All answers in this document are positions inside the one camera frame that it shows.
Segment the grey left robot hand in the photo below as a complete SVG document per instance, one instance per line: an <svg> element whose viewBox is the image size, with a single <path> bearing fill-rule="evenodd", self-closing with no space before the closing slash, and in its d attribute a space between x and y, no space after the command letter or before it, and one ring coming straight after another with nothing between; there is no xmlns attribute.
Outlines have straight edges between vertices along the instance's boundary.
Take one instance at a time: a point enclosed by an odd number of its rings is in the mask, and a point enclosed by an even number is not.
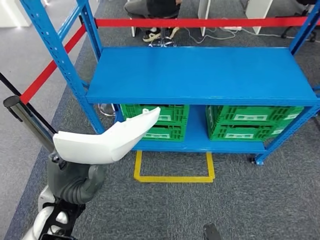
<svg viewBox="0 0 320 240"><path fill-rule="evenodd" d="M54 196L82 205L90 202L102 187L106 168L69 162L54 151L48 157L47 176L48 185Z"/></svg>

